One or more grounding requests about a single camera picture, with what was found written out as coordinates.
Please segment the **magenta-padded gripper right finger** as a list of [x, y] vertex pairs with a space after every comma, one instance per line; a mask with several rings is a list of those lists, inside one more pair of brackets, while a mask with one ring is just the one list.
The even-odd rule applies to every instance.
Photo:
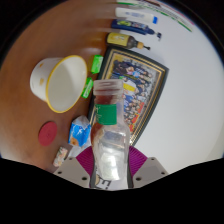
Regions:
[[146, 157], [133, 146], [129, 147], [127, 183], [129, 188], [140, 188], [168, 175], [155, 157]]

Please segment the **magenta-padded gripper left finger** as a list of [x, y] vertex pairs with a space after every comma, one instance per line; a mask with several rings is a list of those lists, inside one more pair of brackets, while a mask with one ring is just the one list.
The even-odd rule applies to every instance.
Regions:
[[88, 147], [77, 157], [68, 157], [54, 174], [81, 187], [90, 188], [94, 171], [94, 155], [92, 147]]

